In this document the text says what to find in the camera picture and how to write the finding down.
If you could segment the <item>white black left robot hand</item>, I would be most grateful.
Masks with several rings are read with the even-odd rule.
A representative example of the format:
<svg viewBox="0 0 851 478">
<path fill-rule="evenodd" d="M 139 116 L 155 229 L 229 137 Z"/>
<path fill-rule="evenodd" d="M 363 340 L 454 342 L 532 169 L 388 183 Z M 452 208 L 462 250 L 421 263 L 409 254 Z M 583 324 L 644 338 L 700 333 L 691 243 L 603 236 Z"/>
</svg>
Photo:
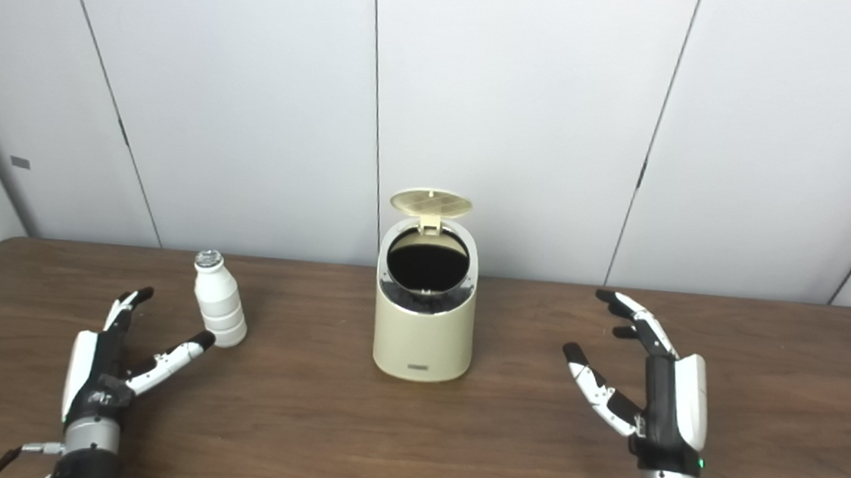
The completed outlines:
<svg viewBox="0 0 851 478">
<path fill-rule="evenodd" d="M 125 367 L 125 342 L 135 310 L 153 295 L 151 286 L 123 292 L 108 308 L 102 329 L 81 330 L 75 336 L 62 394 L 63 426 L 87 417 L 122 420 L 135 397 L 164 383 L 214 346 L 216 336 L 202 330 L 145 362 Z"/>
</svg>

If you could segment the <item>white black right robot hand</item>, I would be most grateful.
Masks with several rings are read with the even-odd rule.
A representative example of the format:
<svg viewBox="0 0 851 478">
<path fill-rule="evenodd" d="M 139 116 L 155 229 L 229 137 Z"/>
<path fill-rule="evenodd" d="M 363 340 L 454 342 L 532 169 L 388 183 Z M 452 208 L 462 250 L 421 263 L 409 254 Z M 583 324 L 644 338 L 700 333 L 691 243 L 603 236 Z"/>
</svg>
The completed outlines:
<svg viewBox="0 0 851 478">
<path fill-rule="evenodd" d="M 581 346 L 570 342 L 563 354 L 574 382 L 599 418 L 628 438 L 640 470 L 698 478 L 708 419 L 705 359 L 679 355 L 658 319 L 633 298 L 611 289 L 595 295 L 611 314 L 628 321 L 613 327 L 613 335 L 638 340 L 645 349 L 646 404 L 642 408 L 613 388 Z"/>
</svg>

